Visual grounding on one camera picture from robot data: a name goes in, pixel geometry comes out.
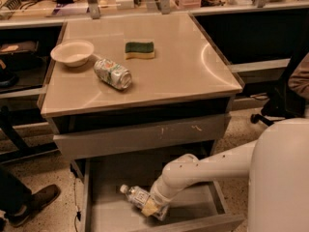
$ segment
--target brown shoe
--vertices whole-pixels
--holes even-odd
[[[27,209],[22,215],[12,216],[5,214],[5,218],[9,220],[12,227],[19,227],[52,203],[59,196],[60,192],[60,189],[56,185],[47,186],[32,195],[30,202],[25,204]]]

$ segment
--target chair wheel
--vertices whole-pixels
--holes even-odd
[[[259,114],[252,114],[250,121],[252,124],[257,124],[259,122]]]

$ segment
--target person's arm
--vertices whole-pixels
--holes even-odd
[[[289,87],[309,101],[309,53],[301,60],[290,76]]]

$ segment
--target bowl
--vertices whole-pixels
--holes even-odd
[[[73,40],[58,44],[52,49],[50,56],[68,67],[78,67],[88,61],[94,50],[94,45],[90,42]]]

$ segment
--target floor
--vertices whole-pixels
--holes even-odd
[[[260,108],[242,109],[234,105],[232,119],[225,136],[220,139],[215,148],[216,152],[225,151],[255,140],[266,128],[265,125],[251,124],[250,115],[257,113]],[[29,145],[40,144],[52,140],[47,125],[32,128],[20,128]],[[10,151],[14,145],[0,134],[1,151]],[[35,158],[23,159],[5,164],[26,186],[33,192],[49,185],[56,184],[62,193],[50,206],[46,207],[36,217],[19,228],[12,228],[9,224],[5,232],[74,232],[79,231],[79,221],[75,222],[76,211],[82,209],[83,184],[75,179],[70,172],[70,162],[61,154],[44,155]],[[247,178],[220,182],[224,198],[233,214],[247,214],[248,185]],[[246,231],[246,220],[238,227],[237,232]]]

